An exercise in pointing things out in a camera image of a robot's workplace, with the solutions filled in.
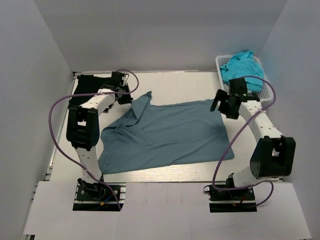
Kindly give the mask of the grey-blue t-shirt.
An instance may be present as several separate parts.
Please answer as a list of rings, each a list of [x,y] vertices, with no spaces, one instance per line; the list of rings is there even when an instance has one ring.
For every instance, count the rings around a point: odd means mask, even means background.
[[[212,100],[152,105],[152,93],[101,131],[98,166],[104,175],[171,165],[215,162],[229,145]]]

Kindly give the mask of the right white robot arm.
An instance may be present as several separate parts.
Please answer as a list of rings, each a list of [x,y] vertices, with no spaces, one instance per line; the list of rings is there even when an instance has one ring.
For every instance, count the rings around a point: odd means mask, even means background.
[[[231,146],[245,128],[249,128],[256,140],[256,147],[244,169],[230,174],[225,187],[213,186],[218,191],[225,191],[226,195],[236,200],[243,195],[244,189],[249,189],[267,181],[270,178],[289,176],[292,173],[296,151],[296,141],[293,137],[284,136],[271,122],[266,114],[276,101],[263,105],[255,93],[249,93],[246,78],[240,77],[230,80],[229,90],[219,89],[213,100],[211,111],[218,110],[229,119],[245,119],[245,124],[235,134],[220,157],[217,166],[231,149]]]

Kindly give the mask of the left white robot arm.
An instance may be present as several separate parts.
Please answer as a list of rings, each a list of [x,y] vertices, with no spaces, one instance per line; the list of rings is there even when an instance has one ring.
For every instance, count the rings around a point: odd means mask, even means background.
[[[79,75],[74,91],[76,97],[69,100],[66,139],[85,167],[81,179],[91,183],[88,193],[96,200],[106,193],[106,187],[95,182],[95,179],[103,180],[96,152],[101,132],[99,116],[107,113],[116,102],[120,105],[132,102],[127,76],[119,71],[113,71],[110,77]]]

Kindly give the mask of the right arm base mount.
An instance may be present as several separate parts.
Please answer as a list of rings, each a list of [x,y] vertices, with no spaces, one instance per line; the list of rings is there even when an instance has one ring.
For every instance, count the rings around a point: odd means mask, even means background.
[[[219,191],[213,185],[203,187],[209,195],[210,213],[250,213],[257,212],[256,198],[252,189]]]

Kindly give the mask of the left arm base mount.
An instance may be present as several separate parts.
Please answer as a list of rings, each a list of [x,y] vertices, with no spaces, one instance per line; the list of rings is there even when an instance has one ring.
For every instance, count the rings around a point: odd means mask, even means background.
[[[119,212],[125,203],[126,184],[111,184],[110,189],[100,183],[77,180],[73,211]]]

